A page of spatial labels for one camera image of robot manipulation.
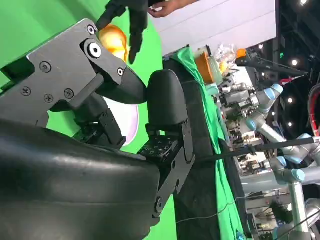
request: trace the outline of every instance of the green cloth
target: green cloth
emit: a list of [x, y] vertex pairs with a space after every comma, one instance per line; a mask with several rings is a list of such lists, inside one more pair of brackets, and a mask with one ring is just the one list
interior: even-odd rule
[[[189, 73], [191, 73], [195, 80], [199, 83], [205, 118], [210, 132], [212, 146], [215, 153], [220, 154], [221, 150], [218, 139], [225, 139], [225, 136], [219, 123], [217, 106], [206, 90], [204, 80], [198, 71], [191, 49], [189, 47], [183, 48], [175, 55], [171, 56], [171, 58], [183, 64]], [[221, 240], [235, 240], [237, 239], [237, 231], [240, 233], [243, 233], [244, 231], [222, 159], [216, 162], [215, 174], [217, 212], [220, 212], [218, 214], [218, 221]]]
[[[108, 0], [5, 0], [0, 8], [0, 68], [21, 55], [66, 30], [76, 22], [89, 18], [98, 20]], [[130, 32], [129, 13], [112, 22], [127, 36]], [[143, 33], [143, 44], [132, 69], [148, 85], [150, 75], [162, 66], [161, 39], [151, 21]], [[8, 79], [0, 72], [0, 86]], [[79, 127], [72, 112], [49, 112], [47, 128], [73, 136]], [[134, 141], [122, 150], [136, 153], [148, 140], [145, 124], [148, 122], [147, 104], [139, 105], [139, 128]], [[151, 228], [148, 240], [177, 239], [174, 201], [171, 197], [161, 214], [160, 223]]]

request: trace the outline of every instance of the black glove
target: black glove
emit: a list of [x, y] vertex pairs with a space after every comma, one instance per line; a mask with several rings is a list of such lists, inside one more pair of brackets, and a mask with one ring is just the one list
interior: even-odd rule
[[122, 16], [126, 7], [130, 14], [130, 53], [129, 62], [133, 64], [140, 52], [143, 31], [148, 27], [148, 0], [111, 0], [105, 12], [96, 23], [98, 30], [105, 28], [115, 17]]

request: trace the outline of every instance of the white wall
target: white wall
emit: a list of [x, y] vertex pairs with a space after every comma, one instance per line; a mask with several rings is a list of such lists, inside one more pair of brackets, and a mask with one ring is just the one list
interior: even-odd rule
[[235, 44], [248, 48], [276, 37], [275, 0], [200, 0], [165, 18], [152, 18], [162, 39], [162, 54], [190, 44]]

